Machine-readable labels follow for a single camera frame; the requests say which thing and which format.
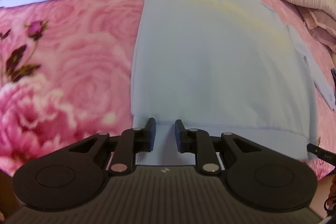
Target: black object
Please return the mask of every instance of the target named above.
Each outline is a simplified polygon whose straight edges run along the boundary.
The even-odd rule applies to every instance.
[[[98,133],[27,163],[13,178],[24,206],[6,224],[321,221],[308,208],[317,179],[305,164],[232,133],[186,130],[177,120],[178,149],[194,153],[196,165],[135,165],[137,152],[153,149],[154,136],[150,118],[144,129]]]

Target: pink ruffled fabric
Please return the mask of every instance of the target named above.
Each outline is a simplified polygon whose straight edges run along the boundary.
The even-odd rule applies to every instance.
[[[294,6],[262,1],[285,24],[295,26],[333,86],[330,55],[309,34]],[[1,79],[0,169],[13,175],[26,161],[86,136],[99,131],[119,135],[132,126],[130,75],[143,2],[53,0],[0,8],[0,32],[11,29],[0,41],[0,71],[22,45],[27,46],[17,68],[41,65],[16,83],[7,76]],[[43,31],[41,21],[47,22]],[[320,146],[336,152],[336,115],[318,92],[316,96]],[[332,169],[320,160],[309,165],[319,178]]]

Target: pink bedspread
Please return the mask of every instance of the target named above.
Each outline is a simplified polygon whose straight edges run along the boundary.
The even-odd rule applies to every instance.
[[[143,1],[53,0],[0,8],[2,170],[13,175],[24,162],[96,132],[118,135],[131,127],[130,74]],[[333,86],[330,55],[293,5],[262,1],[296,27]],[[320,146],[336,152],[336,115],[316,96]],[[332,170],[319,160],[309,165],[319,178]]]

